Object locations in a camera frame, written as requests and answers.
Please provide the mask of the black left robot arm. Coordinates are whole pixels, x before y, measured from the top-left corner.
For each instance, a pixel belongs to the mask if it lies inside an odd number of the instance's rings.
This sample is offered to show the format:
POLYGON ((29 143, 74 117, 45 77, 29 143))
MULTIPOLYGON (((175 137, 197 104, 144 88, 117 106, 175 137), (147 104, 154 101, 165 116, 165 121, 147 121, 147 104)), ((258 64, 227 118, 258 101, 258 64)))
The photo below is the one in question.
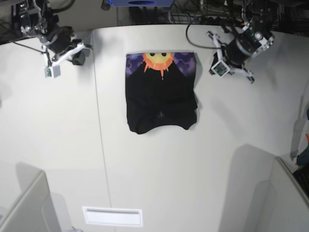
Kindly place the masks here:
POLYGON ((234 14, 232 0, 226 1, 225 9, 228 15, 225 18, 217 17, 216 20, 225 33, 234 36, 231 42, 224 43, 217 33, 208 31, 207 36, 212 40, 212 47, 193 43, 188 35, 192 21, 186 27, 186 39, 195 47, 216 50, 209 69, 210 74, 218 77, 239 74, 254 83, 253 73, 245 68, 245 63, 273 45, 275 37, 271 27, 276 21, 276 7, 269 0, 244 0, 240 11, 241 21, 237 20, 234 14))

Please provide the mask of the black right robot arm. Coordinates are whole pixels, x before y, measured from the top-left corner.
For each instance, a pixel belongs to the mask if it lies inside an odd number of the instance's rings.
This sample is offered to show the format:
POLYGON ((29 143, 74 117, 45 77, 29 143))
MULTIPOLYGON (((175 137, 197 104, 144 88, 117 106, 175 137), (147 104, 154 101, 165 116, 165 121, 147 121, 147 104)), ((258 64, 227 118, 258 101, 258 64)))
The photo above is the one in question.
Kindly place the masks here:
POLYGON ((70 26, 59 26, 58 13, 68 10, 75 1, 71 0, 62 8, 53 9, 47 0, 24 0, 16 4, 19 27, 27 38, 38 38, 42 44, 40 51, 46 58, 48 68, 68 60, 73 65, 82 66, 85 62, 84 50, 92 49, 81 39, 75 39, 70 26))

